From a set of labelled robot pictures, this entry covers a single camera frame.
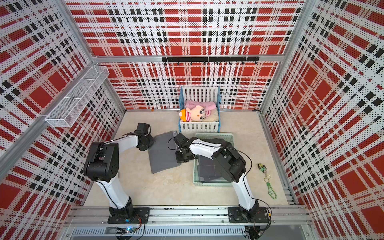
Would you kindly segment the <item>plain grey pillowcase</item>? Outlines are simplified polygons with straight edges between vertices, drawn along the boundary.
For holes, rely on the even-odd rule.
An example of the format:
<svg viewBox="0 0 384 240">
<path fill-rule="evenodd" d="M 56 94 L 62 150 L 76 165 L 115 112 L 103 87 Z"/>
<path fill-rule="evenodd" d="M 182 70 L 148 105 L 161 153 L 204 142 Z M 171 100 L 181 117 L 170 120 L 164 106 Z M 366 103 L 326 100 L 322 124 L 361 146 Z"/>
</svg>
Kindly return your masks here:
<svg viewBox="0 0 384 240">
<path fill-rule="evenodd" d="M 170 131 L 154 137 L 155 142 L 148 150 L 152 174 L 181 165 L 176 159 L 178 148 L 173 140 L 177 133 Z"/>
</svg>

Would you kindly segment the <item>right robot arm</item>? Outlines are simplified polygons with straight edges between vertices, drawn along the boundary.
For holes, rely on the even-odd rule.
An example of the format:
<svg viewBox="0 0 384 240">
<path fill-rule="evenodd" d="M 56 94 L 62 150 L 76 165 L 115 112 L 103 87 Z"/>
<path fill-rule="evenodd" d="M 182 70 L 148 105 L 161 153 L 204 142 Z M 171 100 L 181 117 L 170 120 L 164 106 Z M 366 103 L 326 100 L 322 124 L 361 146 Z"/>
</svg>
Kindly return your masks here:
<svg viewBox="0 0 384 240">
<path fill-rule="evenodd" d="M 197 156 L 213 160 L 219 174 L 235 189 L 242 214 L 253 218 L 259 212 L 260 204 L 248 184 L 246 161 L 229 142 L 210 143 L 196 137 L 188 139 L 183 134 L 178 134 L 173 141 L 178 146 L 177 161 L 185 162 Z"/>
</svg>

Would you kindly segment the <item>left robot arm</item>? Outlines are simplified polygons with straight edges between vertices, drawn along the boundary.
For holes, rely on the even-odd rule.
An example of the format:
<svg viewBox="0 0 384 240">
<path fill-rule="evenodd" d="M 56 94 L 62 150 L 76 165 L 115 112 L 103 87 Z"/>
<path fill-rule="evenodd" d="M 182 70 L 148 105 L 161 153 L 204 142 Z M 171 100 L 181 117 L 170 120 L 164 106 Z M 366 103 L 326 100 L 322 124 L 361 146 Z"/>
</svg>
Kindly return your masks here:
<svg viewBox="0 0 384 240">
<path fill-rule="evenodd" d="M 121 153 L 137 148 L 144 152 L 154 144 L 151 134 L 126 134 L 108 142 L 93 142 L 84 165 L 84 174 L 95 182 L 109 200 L 110 214 L 125 215 L 133 212 L 132 199 L 120 183 L 118 173 Z"/>
</svg>

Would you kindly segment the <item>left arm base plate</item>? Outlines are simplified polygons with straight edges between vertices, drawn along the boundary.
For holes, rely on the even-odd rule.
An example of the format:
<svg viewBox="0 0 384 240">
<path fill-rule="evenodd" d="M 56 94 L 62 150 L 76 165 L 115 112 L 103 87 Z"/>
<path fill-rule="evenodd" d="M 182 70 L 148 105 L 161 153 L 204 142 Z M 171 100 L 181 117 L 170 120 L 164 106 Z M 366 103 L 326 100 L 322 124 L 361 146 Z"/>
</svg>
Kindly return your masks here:
<svg viewBox="0 0 384 240">
<path fill-rule="evenodd" d="M 109 207 L 108 224 L 147 224 L 150 208 L 114 209 Z"/>
</svg>

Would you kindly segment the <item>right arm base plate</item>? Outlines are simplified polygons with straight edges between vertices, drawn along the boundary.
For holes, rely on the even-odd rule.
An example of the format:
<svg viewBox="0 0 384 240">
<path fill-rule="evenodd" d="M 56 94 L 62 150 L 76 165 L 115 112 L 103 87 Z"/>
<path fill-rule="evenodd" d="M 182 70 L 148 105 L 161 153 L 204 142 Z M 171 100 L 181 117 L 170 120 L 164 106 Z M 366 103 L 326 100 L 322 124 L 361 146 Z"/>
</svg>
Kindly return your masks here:
<svg viewBox="0 0 384 240">
<path fill-rule="evenodd" d="M 265 207 L 246 211 L 241 207 L 228 207 L 230 223 L 268 223 L 269 215 Z"/>
</svg>

